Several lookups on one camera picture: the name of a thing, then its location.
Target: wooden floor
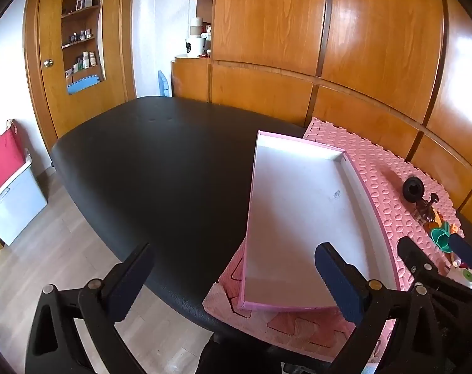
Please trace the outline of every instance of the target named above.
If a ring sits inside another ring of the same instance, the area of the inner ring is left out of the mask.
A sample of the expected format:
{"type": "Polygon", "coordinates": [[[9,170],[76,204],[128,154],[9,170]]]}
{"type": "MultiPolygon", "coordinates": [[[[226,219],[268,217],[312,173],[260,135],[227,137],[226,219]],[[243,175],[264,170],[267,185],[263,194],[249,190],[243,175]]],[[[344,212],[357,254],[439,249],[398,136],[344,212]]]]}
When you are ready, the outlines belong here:
{"type": "MultiPolygon", "coordinates": [[[[46,182],[48,205],[11,246],[0,250],[0,351],[18,373],[38,297],[45,284],[82,287],[103,278],[118,259],[92,230],[56,174],[46,182]]],[[[77,321],[94,370],[107,373],[83,321],[77,321]]],[[[143,287],[116,325],[148,373],[193,373],[211,333],[183,318],[143,287]]]]}

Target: textured pink mat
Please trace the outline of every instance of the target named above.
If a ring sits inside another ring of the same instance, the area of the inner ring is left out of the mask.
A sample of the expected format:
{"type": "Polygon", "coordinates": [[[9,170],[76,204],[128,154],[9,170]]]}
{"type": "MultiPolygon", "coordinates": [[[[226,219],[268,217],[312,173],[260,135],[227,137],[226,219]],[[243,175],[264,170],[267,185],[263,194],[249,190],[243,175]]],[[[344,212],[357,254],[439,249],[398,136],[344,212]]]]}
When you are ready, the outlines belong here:
{"type": "MultiPolygon", "coordinates": [[[[407,271],[397,256],[397,242],[403,236],[411,237],[439,268],[441,274],[446,273],[449,261],[411,216],[414,206],[402,197],[402,183],[410,175],[416,175],[425,184],[425,198],[429,199],[430,193],[436,192],[439,196],[436,209],[444,220],[460,226],[449,195],[439,183],[381,146],[317,118],[312,118],[304,139],[345,149],[350,155],[387,232],[402,291],[407,290],[413,281],[411,272],[407,271]]],[[[204,309],[217,319],[260,340],[320,360],[332,361],[355,328],[354,324],[344,320],[339,309],[276,313],[237,308],[244,245],[243,241],[219,281],[205,297],[204,309]]],[[[387,322],[370,363],[379,362],[392,328],[393,322],[387,322]]]]}

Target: gold screw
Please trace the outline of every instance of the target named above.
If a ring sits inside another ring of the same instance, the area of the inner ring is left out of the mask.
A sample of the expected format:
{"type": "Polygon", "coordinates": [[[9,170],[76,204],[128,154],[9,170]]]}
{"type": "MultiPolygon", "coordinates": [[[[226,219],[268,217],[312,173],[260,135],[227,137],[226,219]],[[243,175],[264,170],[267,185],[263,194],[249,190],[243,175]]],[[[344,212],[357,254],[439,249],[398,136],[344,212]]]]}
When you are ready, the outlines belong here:
{"type": "Polygon", "coordinates": [[[382,289],[382,284],[378,280],[371,280],[369,282],[369,288],[372,290],[378,291],[382,289]]]}

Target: black table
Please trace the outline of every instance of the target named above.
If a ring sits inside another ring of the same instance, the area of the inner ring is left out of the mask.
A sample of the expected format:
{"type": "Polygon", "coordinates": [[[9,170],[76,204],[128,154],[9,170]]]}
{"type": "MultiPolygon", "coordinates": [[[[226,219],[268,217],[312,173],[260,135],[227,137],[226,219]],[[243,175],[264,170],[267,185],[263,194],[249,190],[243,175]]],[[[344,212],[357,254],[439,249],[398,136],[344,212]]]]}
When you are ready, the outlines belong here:
{"type": "Polygon", "coordinates": [[[202,301],[245,236],[258,130],[304,133],[237,108],[143,97],[78,126],[51,152],[71,198],[120,260],[143,241],[154,246],[151,291],[192,322],[246,341],[202,301]]]}

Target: red fabric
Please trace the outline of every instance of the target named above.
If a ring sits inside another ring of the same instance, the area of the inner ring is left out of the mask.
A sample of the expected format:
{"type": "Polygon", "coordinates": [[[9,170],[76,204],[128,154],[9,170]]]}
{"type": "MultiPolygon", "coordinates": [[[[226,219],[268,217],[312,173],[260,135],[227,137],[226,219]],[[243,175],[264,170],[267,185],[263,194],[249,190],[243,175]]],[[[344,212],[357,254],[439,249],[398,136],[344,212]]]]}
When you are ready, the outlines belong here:
{"type": "Polygon", "coordinates": [[[0,188],[25,163],[14,124],[0,135],[0,188]]]}

